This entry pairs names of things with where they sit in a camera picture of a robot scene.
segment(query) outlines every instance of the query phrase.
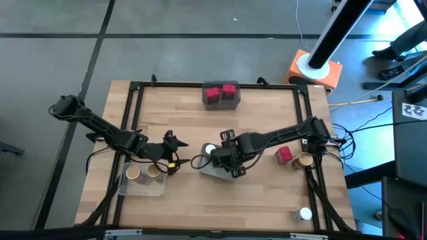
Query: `person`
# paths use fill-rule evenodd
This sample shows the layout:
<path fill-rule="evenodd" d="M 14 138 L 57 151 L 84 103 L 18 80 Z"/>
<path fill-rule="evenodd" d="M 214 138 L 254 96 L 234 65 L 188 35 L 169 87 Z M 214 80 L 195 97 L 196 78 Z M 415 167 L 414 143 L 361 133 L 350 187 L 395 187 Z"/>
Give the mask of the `person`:
<path fill-rule="evenodd" d="M 422 21 L 401 34 L 401 36 L 399 36 L 395 41 L 391 42 L 390 47 L 379 51 L 373 51 L 372 54 L 379 59 L 395 60 L 400 56 L 400 54 L 411 50 L 425 40 L 427 40 L 427 22 Z M 383 70 L 378 74 L 378 78 L 383 81 L 393 79 L 402 74 L 405 70 L 408 70 L 413 64 L 421 60 L 426 55 L 427 51 L 424 51 L 417 57 L 401 62 L 397 67 Z M 423 66 L 424 65 L 421 64 L 418 67 L 415 67 L 411 73 L 416 72 Z"/>

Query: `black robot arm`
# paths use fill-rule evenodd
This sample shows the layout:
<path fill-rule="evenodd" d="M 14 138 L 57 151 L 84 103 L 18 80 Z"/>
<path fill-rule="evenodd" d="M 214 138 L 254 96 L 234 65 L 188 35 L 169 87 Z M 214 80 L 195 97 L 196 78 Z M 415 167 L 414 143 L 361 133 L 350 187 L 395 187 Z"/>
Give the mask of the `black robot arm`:
<path fill-rule="evenodd" d="M 214 167 L 223 167 L 231 171 L 233 177 L 245 175 L 246 170 L 254 164 L 244 167 L 243 163 L 254 159 L 256 155 L 261 155 L 268 147 L 297 139 L 307 139 L 306 151 L 321 155 L 325 151 L 324 145 L 330 139 L 323 120 L 316 117 L 310 117 L 300 124 L 269 133 L 243 133 L 235 136 L 233 130 L 227 130 L 220 135 L 222 147 L 212 150 L 211 161 Z"/>
<path fill-rule="evenodd" d="M 167 159 L 173 162 L 172 153 L 178 147 L 188 144 L 181 142 L 172 131 L 166 132 L 163 143 L 148 143 L 148 137 L 139 131 L 118 129 L 87 108 L 84 102 L 76 96 L 61 96 L 60 100 L 49 108 L 49 114 L 59 120 L 68 122 L 77 121 L 102 136 L 105 142 L 116 151 L 126 155 L 135 155 L 142 159 L 159 161 Z"/>

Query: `orange base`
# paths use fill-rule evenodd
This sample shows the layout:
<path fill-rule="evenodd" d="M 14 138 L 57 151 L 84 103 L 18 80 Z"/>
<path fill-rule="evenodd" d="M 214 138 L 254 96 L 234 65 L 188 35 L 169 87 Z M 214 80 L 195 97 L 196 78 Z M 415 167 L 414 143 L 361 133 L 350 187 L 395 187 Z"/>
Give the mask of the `orange base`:
<path fill-rule="evenodd" d="M 298 50 L 296 52 L 294 60 L 292 61 L 292 64 L 290 65 L 289 70 L 286 73 L 284 83 L 292 84 L 292 80 L 290 81 L 292 77 L 302 77 L 315 85 L 323 85 L 325 87 L 326 95 L 329 95 L 338 85 L 338 80 L 340 79 L 342 65 L 333 61 L 328 61 L 329 68 L 330 68 L 328 76 L 320 80 L 308 79 L 307 77 L 302 75 L 302 73 L 298 69 L 298 66 L 296 65 L 296 63 L 298 62 L 298 59 L 306 53 L 307 53 L 306 51 L 302 51 L 302 50 Z"/>

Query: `gray floor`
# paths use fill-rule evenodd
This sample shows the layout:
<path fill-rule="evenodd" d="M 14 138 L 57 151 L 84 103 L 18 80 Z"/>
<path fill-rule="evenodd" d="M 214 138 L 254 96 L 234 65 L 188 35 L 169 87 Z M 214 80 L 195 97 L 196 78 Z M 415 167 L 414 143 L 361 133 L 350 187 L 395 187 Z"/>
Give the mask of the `gray floor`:
<path fill-rule="evenodd" d="M 98 33 L 107 6 L 108 0 L 4 0 L 0 33 Z M 300 0 L 298 15 L 302 33 L 320 34 L 332 16 L 330 1 Z M 391 9 L 384 16 L 363 16 L 352 34 L 374 34 L 384 40 L 403 31 L 402 20 Z M 298 29 L 292 0 L 117 0 L 107 33 L 296 34 Z M 304 39 L 308 47 L 315 42 Z M 48 116 L 47 108 L 60 95 L 79 92 L 94 45 L 95 39 L 0 38 L 0 140 L 26 150 L 22 157 L 0 155 L 2 229 L 31 228 L 67 127 Z M 345 40 L 332 57 L 344 69 L 328 101 L 347 102 L 365 93 L 362 82 L 375 81 L 380 69 L 393 64 L 370 58 L 373 49 L 387 46 L 387 41 Z M 102 114 L 111 80 L 147 81 L 152 73 L 160 81 L 253 83 L 262 76 L 270 83 L 282 83 L 295 52 L 303 48 L 299 39 L 105 39 L 85 102 Z M 390 106 L 390 98 L 385 98 L 334 112 L 332 119 L 355 129 Z M 389 122 L 391 112 L 375 124 Z M 87 132 L 77 127 L 47 227 L 73 224 L 85 180 L 84 161 L 93 149 L 84 137 Z M 358 149 L 349 164 L 365 169 L 393 160 L 393 142 L 387 140 L 392 137 L 391 128 L 355 137 Z M 372 151 L 370 146 L 377 144 L 383 149 Z M 361 194 L 350 195 L 355 195 L 352 203 L 357 203 Z M 378 200 L 363 199 L 372 209 L 380 206 Z M 353 206 L 355 212 L 367 212 L 360 218 L 372 217 L 371 208 Z"/>

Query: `wooden table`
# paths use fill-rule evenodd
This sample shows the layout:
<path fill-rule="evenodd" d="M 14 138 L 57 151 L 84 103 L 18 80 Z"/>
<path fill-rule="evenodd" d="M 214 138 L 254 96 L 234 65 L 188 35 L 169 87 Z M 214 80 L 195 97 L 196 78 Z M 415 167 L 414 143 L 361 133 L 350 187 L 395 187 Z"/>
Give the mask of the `wooden table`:
<path fill-rule="evenodd" d="M 129 89 L 129 81 L 113 81 L 103 118 L 120 126 Z M 308 86 L 313 116 L 323 119 L 330 133 L 329 109 L 323 88 Z M 241 89 L 242 100 L 236 111 L 206 111 L 201 90 L 187 87 L 145 87 L 137 128 L 150 142 L 161 142 L 171 129 L 188 143 L 180 148 L 182 159 L 199 154 L 206 143 L 220 145 L 220 132 L 234 129 L 236 135 L 281 129 L 297 123 L 291 91 Z M 129 122 L 131 125 L 137 94 L 134 93 Z M 294 155 L 301 152 L 299 141 L 286 143 Z M 185 164 L 167 182 L 161 197 L 124 197 L 120 226 L 156 229 L 209 229 L 230 231 L 313 231 L 311 221 L 294 221 L 292 209 L 310 207 L 304 171 L 291 165 L 278 165 L 274 153 L 281 147 L 266 149 L 258 164 L 234 182 L 204 175 Z M 96 143 L 94 151 L 104 148 Z M 75 222 L 89 217 L 105 196 L 113 161 L 113 151 L 92 157 Z M 328 198 L 345 222 L 355 229 L 342 165 L 332 157 L 323 160 Z M 113 199 L 107 222 L 112 222 Z M 325 229 L 322 204 L 318 200 L 321 227 Z"/>

